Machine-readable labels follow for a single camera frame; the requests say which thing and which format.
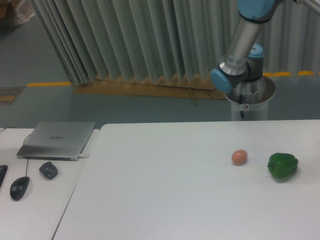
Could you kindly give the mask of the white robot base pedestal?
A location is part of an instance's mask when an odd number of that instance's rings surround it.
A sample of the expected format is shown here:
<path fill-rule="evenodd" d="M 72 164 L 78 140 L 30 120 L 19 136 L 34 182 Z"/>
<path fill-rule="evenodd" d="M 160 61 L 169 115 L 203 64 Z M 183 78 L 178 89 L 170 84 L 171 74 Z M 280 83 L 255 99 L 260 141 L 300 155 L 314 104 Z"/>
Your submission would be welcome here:
<path fill-rule="evenodd" d="M 274 82 L 262 76 L 243 81 L 225 94 L 231 106 L 232 121 L 264 121 L 268 119 L 269 103 L 275 95 Z"/>

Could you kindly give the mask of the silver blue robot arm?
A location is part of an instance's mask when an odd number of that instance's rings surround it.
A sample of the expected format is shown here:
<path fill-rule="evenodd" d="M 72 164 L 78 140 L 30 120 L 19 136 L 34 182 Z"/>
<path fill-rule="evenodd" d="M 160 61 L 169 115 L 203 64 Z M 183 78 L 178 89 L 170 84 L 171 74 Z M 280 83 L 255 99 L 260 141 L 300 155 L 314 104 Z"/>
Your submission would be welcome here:
<path fill-rule="evenodd" d="M 210 73 L 213 85 L 238 104 L 255 105 L 269 101 L 275 84 L 263 76 L 264 49 L 255 41 L 281 0 L 239 0 L 240 16 L 230 47 Z"/>

